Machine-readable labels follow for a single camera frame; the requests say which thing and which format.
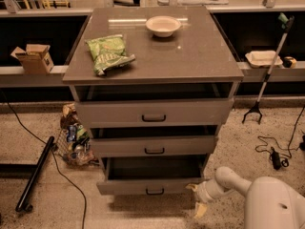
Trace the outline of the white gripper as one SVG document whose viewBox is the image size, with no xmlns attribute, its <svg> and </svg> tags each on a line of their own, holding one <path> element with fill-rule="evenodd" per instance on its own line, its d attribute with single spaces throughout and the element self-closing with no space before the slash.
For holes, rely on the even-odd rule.
<svg viewBox="0 0 305 229">
<path fill-rule="evenodd" d="M 200 184 L 190 183 L 186 189 L 195 191 L 197 199 L 202 202 L 195 204 L 194 218 L 200 219 L 207 212 L 208 206 L 205 203 L 212 202 L 216 199 L 223 197 L 226 194 L 225 189 L 220 186 L 215 179 L 203 181 Z"/>
</svg>

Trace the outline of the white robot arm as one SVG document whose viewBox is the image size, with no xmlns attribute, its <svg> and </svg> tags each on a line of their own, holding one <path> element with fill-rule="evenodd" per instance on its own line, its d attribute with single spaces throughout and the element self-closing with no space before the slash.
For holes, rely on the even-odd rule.
<svg viewBox="0 0 305 229">
<path fill-rule="evenodd" d="M 209 202 L 237 191 L 245 198 L 244 229 L 305 229 L 305 197 L 277 178 L 249 181 L 229 167 L 219 167 L 212 179 L 186 188 L 196 197 L 195 219 L 206 213 Z"/>
</svg>

